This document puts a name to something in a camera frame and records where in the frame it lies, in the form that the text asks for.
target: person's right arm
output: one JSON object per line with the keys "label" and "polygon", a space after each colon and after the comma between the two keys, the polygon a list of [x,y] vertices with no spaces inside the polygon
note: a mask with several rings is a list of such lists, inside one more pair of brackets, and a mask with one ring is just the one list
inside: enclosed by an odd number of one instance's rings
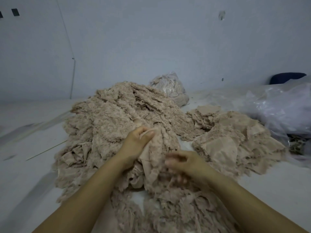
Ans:
{"label": "person's right arm", "polygon": [[204,185],[211,188],[248,233],[307,232],[256,198],[237,182],[210,167],[196,152],[168,153],[165,164],[179,173],[179,182],[185,182],[183,177],[185,174],[203,185],[202,189]]}

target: person's left arm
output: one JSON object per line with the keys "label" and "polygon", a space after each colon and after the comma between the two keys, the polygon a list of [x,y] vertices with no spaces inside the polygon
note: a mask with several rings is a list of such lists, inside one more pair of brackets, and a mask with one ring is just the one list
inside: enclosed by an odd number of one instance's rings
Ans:
{"label": "person's left arm", "polygon": [[41,223],[33,233],[88,233],[102,211],[122,172],[133,166],[154,132],[145,126],[130,132],[119,152],[108,160],[73,196]]}

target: black square on wall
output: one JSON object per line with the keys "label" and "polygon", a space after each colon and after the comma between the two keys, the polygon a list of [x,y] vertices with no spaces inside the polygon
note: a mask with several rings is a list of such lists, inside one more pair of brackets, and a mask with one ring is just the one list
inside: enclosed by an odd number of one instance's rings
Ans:
{"label": "black square on wall", "polygon": [[14,16],[19,16],[17,9],[11,9]]}

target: faux fur fabric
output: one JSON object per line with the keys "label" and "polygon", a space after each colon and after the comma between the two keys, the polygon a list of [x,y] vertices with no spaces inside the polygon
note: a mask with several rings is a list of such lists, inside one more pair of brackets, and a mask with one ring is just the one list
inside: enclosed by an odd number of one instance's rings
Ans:
{"label": "faux fur fabric", "polygon": [[[180,149],[177,136],[193,141],[210,165],[235,179],[250,170],[264,173],[285,152],[256,120],[237,112],[222,113],[216,106],[201,106],[184,114],[163,93],[131,82],[98,90],[95,96],[74,104],[71,111],[76,115],[64,125],[67,146],[55,156],[56,186],[64,188],[59,202],[114,156],[130,131],[139,125],[157,130],[148,144],[148,175],[140,159],[111,194],[118,232],[122,233],[239,232],[212,192],[202,192],[192,183],[178,186],[165,168],[164,154]],[[132,188],[141,186],[149,194],[144,214],[130,200]]]}

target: hand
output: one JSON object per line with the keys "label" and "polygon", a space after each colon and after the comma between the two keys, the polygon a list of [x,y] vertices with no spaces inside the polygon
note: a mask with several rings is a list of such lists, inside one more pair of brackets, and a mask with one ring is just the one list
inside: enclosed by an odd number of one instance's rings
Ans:
{"label": "hand", "polygon": [[187,183],[186,176],[198,184],[202,184],[207,182],[209,177],[216,172],[194,151],[179,150],[174,153],[167,153],[165,165],[178,173],[177,181],[181,184]]}
{"label": "hand", "polygon": [[149,128],[141,126],[133,131],[131,131],[123,142],[123,145],[116,157],[124,163],[124,169],[129,169],[134,165],[134,161],[140,156],[144,147],[153,138],[155,132],[150,131],[144,134],[140,139],[140,135]]}

